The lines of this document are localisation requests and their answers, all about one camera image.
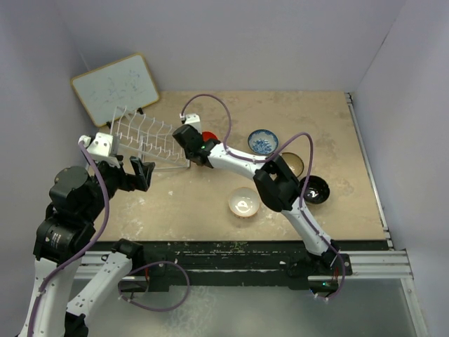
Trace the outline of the white wire dish rack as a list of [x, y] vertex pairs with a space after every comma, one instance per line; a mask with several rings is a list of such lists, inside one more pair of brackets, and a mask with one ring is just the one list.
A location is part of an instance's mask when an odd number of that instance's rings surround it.
[[154, 162], [156, 171], [190, 167], [184, 150], [173, 137], [175, 127], [145, 114], [142, 109], [131, 111], [118, 106], [107, 125], [110, 133], [119, 139], [123, 153], [139, 157], [143, 162]]

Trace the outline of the orange plastic bowl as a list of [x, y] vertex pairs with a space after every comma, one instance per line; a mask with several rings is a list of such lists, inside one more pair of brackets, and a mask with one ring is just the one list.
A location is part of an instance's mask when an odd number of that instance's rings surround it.
[[208, 140], [218, 140], [218, 137], [210, 131], [204, 131], [202, 133], [202, 138], [203, 138], [204, 142], [206, 142]]

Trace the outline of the white ceramic bowl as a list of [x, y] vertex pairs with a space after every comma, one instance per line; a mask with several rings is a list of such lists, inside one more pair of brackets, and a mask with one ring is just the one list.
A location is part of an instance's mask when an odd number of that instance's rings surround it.
[[251, 218], [260, 209], [258, 193], [249, 187], [235, 189], [228, 198], [230, 211], [240, 218]]

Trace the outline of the blue patterned ceramic bowl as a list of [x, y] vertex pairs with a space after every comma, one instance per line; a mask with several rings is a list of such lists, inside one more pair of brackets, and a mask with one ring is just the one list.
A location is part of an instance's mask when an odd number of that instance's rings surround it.
[[267, 129], [258, 129], [248, 136], [249, 148], [258, 155], [268, 156], [279, 146], [276, 134]]

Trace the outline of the beige brown ceramic bowl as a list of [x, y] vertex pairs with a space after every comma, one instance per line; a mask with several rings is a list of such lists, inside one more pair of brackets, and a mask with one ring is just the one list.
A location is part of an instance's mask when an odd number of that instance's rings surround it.
[[281, 156], [295, 176], [300, 177], [304, 172], [304, 162], [300, 156], [292, 152], [282, 152]]

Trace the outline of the black glossy bowl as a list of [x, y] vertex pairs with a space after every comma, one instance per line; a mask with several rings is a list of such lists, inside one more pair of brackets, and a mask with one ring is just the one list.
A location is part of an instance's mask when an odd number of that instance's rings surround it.
[[310, 176], [303, 195], [303, 200], [309, 204], [322, 204], [330, 196], [328, 183], [319, 176]]

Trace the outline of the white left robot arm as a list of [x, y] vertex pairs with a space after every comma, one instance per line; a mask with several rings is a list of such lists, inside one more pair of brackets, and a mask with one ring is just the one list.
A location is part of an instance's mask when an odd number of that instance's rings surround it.
[[51, 203], [36, 231], [35, 277], [21, 336], [87, 336], [94, 314], [120, 280], [137, 275], [145, 265], [141, 244], [120, 239], [96, 275], [75, 297], [70, 296], [83, 248], [95, 233], [94, 221], [117, 190], [149, 189], [153, 162], [130, 158], [134, 172], [102, 161], [100, 182], [81, 166], [61, 170], [50, 189]]

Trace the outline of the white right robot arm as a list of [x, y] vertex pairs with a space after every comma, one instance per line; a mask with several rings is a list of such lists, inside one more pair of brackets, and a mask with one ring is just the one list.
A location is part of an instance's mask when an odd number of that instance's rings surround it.
[[336, 268], [337, 261], [344, 264], [340, 250], [307, 208], [299, 180], [280, 155], [271, 159], [250, 158], [245, 152], [233, 155], [232, 148], [218, 140], [205, 141], [188, 124], [177, 128], [173, 137], [186, 158], [195, 164], [230, 171], [252, 180], [262, 203], [281, 213], [301, 236], [317, 273], [327, 275]]

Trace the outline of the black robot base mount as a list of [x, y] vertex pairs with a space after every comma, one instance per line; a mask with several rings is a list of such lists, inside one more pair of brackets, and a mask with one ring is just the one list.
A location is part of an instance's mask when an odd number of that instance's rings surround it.
[[349, 255], [314, 258], [301, 241], [142, 242], [147, 272], [124, 277], [125, 289], [168, 291], [171, 286], [280, 286], [334, 292], [352, 274]]

